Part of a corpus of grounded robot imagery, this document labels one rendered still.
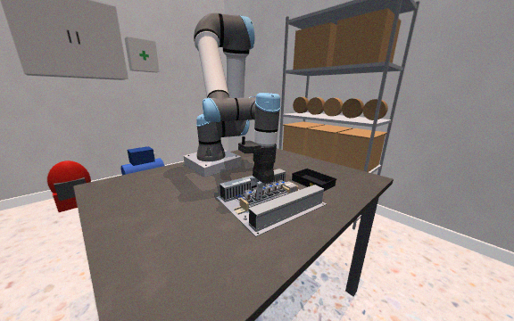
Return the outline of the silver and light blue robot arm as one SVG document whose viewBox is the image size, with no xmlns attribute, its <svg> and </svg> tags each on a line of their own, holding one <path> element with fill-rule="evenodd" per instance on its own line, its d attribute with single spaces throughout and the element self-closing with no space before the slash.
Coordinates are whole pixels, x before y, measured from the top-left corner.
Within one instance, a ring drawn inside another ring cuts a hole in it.
<svg viewBox="0 0 514 321">
<path fill-rule="evenodd" d="M 245 58 L 254 46 L 254 28 L 250 18 L 241 15 L 210 13 L 197 23 L 194 33 L 199 51 L 207 99 L 203 114 L 196 119 L 199 161 L 225 158 L 222 137 L 244 136 L 250 119 L 254 130 L 278 131 L 280 96 L 258 93 L 244 98 Z M 227 56 L 227 83 L 219 47 Z"/>
</svg>

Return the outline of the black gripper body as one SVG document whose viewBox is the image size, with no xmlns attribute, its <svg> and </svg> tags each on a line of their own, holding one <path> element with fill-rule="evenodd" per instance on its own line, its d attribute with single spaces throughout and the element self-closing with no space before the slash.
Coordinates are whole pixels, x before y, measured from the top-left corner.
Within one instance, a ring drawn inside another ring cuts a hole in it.
<svg viewBox="0 0 514 321">
<path fill-rule="evenodd" d="M 238 143 L 238 150 L 243 153 L 253 153 L 253 176 L 266 184 L 274 180 L 274 162 L 276 159 L 278 132 L 262 133 L 254 130 L 253 141 Z"/>
</svg>

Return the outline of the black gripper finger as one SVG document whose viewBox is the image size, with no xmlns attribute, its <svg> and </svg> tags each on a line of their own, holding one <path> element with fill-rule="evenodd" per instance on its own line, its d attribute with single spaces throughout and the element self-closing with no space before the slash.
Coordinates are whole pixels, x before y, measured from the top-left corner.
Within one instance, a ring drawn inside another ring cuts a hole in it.
<svg viewBox="0 0 514 321">
<path fill-rule="evenodd" d="M 261 181 L 260 182 L 257 182 L 257 190 L 256 190 L 256 200 L 259 200 L 260 198 L 262 198 L 262 188 L 263 188 L 263 184 Z"/>
<path fill-rule="evenodd" d="M 257 187 L 256 183 L 257 183 L 257 178 L 255 177 L 250 177 L 251 179 L 251 191 L 252 191 L 252 188 L 254 187 Z"/>
</svg>

